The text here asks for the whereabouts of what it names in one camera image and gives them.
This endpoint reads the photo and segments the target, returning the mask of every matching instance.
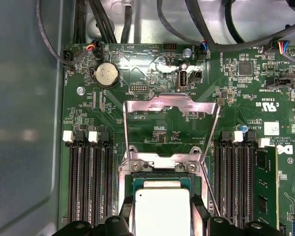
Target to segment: black ram slot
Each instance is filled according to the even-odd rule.
[[[93,182],[93,152],[94,148],[88,145],[85,150],[85,178],[84,178],[84,221],[88,221],[90,224],[93,222],[92,215],[92,182]]]
[[[218,207],[221,205],[221,156],[220,147],[214,148],[214,165],[213,165],[213,192]]]
[[[254,220],[254,160],[255,160],[255,144],[246,143],[244,150],[245,170],[244,170],[244,189],[243,189],[243,209],[244,209],[244,222]]]
[[[105,216],[112,214],[113,201],[113,152],[110,147],[103,149],[105,157]]]
[[[225,217],[232,218],[232,149],[226,147],[226,198],[225,198]]]
[[[77,220],[83,220],[85,205],[85,147],[78,147]]]
[[[227,144],[221,144],[220,156],[221,156],[221,201],[220,201],[220,212],[221,216],[226,217],[226,198],[227,198],[227,154],[228,146]]]
[[[243,162],[243,150],[240,144],[237,146],[237,155],[238,155],[238,227],[243,229],[243,176],[244,176],[244,162]]]
[[[76,220],[77,147],[70,147],[68,222]]]
[[[100,219],[102,218],[102,198],[101,198],[101,172],[102,172],[102,148],[97,147],[93,152],[93,205],[92,205],[92,214],[94,226],[97,226]]]
[[[233,145],[232,148],[232,190],[231,190],[231,199],[232,199],[232,222],[237,227],[238,226],[238,148]]]

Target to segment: green circuit board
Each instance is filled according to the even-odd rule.
[[[73,44],[67,47],[74,56],[84,50],[86,45]],[[189,48],[192,56],[183,57],[183,50]],[[295,47],[287,52],[295,57]],[[102,62],[116,65],[119,82],[113,88],[102,88],[95,81],[91,71]],[[179,86],[177,71],[186,63],[188,85]],[[85,93],[77,94],[83,87]],[[268,157],[259,163],[271,165],[271,170],[260,174],[265,178],[254,182],[258,192],[270,191],[269,197],[256,195],[254,205],[261,209],[255,211],[256,220],[265,220],[265,213],[276,214],[278,221],[271,225],[284,226],[286,235],[291,235],[295,221],[295,64],[285,60],[278,53],[261,53],[259,48],[234,53],[211,53],[199,55],[196,46],[177,44],[103,44],[102,58],[89,53],[74,70],[64,74],[63,92],[63,131],[107,132],[110,140],[110,161],[105,160],[105,149],[98,150],[102,160],[98,162],[100,191],[97,203],[105,203],[109,198],[109,214],[118,214],[118,164],[125,154],[125,134],[122,105],[127,100],[151,100],[161,93],[185,93],[195,102],[217,102],[221,106],[220,117],[214,131],[218,140],[221,131],[236,130],[238,125],[246,125],[256,133],[257,139],[269,138],[266,148]],[[210,130],[212,117],[202,113],[182,113],[177,108],[165,108],[161,112],[134,112],[128,117],[129,142],[139,151],[157,152],[160,156],[173,153],[189,153],[192,147],[204,148],[205,138]],[[214,181],[214,143],[208,151],[206,164],[210,181]],[[70,159],[85,153],[84,146],[74,150],[63,144],[61,158],[61,198],[60,225],[72,219],[82,219],[82,203],[74,203],[78,213],[69,217],[72,211],[70,193],[72,189],[69,176]],[[111,196],[105,196],[105,170],[111,167],[112,177],[109,186]],[[90,200],[90,208],[95,203]],[[105,209],[97,210],[104,217]],[[85,209],[88,220],[89,210]]]

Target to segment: white dimm latch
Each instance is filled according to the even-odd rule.
[[[97,141],[98,141],[98,133],[97,133],[97,131],[90,131],[88,133],[88,141],[90,143],[97,143]]]
[[[74,141],[73,131],[64,130],[62,140],[64,140],[67,143],[73,143]]]
[[[233,136],[231,137],[232,143],[241,143],[244,141],[244,136],[242,131],[234,131]]]

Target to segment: screw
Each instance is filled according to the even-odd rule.
[[[257,229],[257,230],[259,230],[259,229],[262,228],[262,226],[259,225],[259,224],[257,224],[257,223],[252,223],[251,226],[252,226],[253,228]]]
[[[85,94],[85,88],[84,87],[78,87],[77,88],[77,94],[82,96]]]
[[[182,70],[185,70],[185,69],[188,68],[188,65],[186,63],[183,63],[183,64],[181,64],[180,67],[181,67]]]
[[[197,170],[197,166],[195,164],[188,164],[187,171],[188,172],[195,172]]]
[[[133,162],[131,167],[136,172],[142,169],[141,163],[139,161]]]
[[[189,58],[192,56],[192,51],[190,48],[186,48],[182,51],[182,55],[184,58]]]
[[[77,228],[77,229],[81,229],[81,228],[84,228],[84,226],[85,226],[84,224],[78,224],[78,225],[76,226],[76,228]]]
[[[223,219],[222,218],[214,218],[214,221],[217,223],[223,223]]]

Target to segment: wire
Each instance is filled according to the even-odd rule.
[[[37,0],[36,2],[36,8],[35,8],[35,13],[36,13],[36,18],[38,21],[38,28],[39,28],[39,32],[44,40],[45,45],[47,46],[49,52],[57,59],[59,60],[61,63],[66,64],[66,65],[75,65],[76,63],[80,62],[88,53],[87,50],[84,50],[83,52],[81,52],[74,60],[69,61],[69,60],[65,60],[62,57],[60,57],[54,50],[53,46],[51,45],[48,36],[46,34],[45,28],[44,28],[44,24],[43,24],[43,20],[41,17],[41,0]]]
[[[234,2],[231,0],[228,0],[228,2],[225,4],[225,21],[228,31],[230,32],[233,39],[236,41],[236,43],[244,43],[245,41],[240,37],[239,33],[237,32],[233,17],[232,17],[232,5]]]
[[[284,49],[283,49],[283,53],[286,53],[287,46],[288,46],[289,44],[290,44],[289,41],[287,41],[287,42],[285,43],[285,46],[284,46]]]
[[[171,24],[166,20],[163,11],[162,11],[162,4],[163,4],[163,0],[157,0],[157,14],[158,14],[158,18],[161,21],[161,23],[163,24],[163,26],[165,27],[165,29],[167,29],[170,33],[172,33],[173,35],[175,35],[176,37],[180,38],[181,40],[187,42],[187,43],[191,43],[194,45],[199,46],[201,43],[200,41],[196,41],[193,39],[190,39],[186,36],[184,36],[183,34],[179,33],[177,30],[175,30]]]
[[[293,58],[292,56],[288,55],[287,53],[283,53],[282,56],[284,56],[285,58],[287,58],[290,61],[295,62],[295,58]]]
[[[124,10],[124,27],[121,34],[121,43],[128,43],[132,24],[132,7],[126,6]]]
[[[100,2],[100,0],[93,0],[93,1],[94,1],[95,5],[96,5],[96,7],[98,9],[98,12],[100,13],[100,15],[102,17],[103,23],[105,25],[105,28],[106,28],[106,31],[108,33],[108,36],[110,38],[111,43],[117,43],[117,40],[116,40],[116,37],[114,35],[112,25],[110,24],[109,18],[108,18],[107,14],[106,14],[105,9],[103,8],[102,3]]]
[[[79,16],[78,16],[78,36],[79,43],[86,43],[86,2],[80,0],[79,2]]]
[[[282,55],[282,54],[283,54],[283,49],[282,49],[282,44],[281,44],[281,42],[278,42],[278,45],[279,45],[279,51],[280,51],[280,54]]]
[[[89,6],[93,12],[94,17],[95,17],[96,25],[99,29],[100,34],[102,35],[103,41],[105,43],[110,43],[109,36],[107,34],[106,28],[104,26],[104,23],[101,19],[100,13],[99,13],[95,3],[93,2],[93,0],[88,0],[88,3],[89,3]]]
[[[214,42],[207,28],[207,25],[204,21],[204,18],[199,8],[197,0],[185,0],[185,3],[187,5],[189,14],[193,22],[195,23],[197,29],[199,30],[201,35],[204,37],[204,39],[206,40],[207,44],[209,45],[212,51],[232,52],[232,51],[239,51],[239,50],[243,50],[243,49],[251,48],[251,47],[263,46],[268,44],[270,41],[274,39],[277,40],[279,38],[285,37],[295,31],[295,24],[294,24],[284,30],[281,30],[275,34],[263,37],[258,40],[254,40],[254,41],[250,41],[246,43],[240,43],[240,44],[228,44],[228,45],[217,44]]]

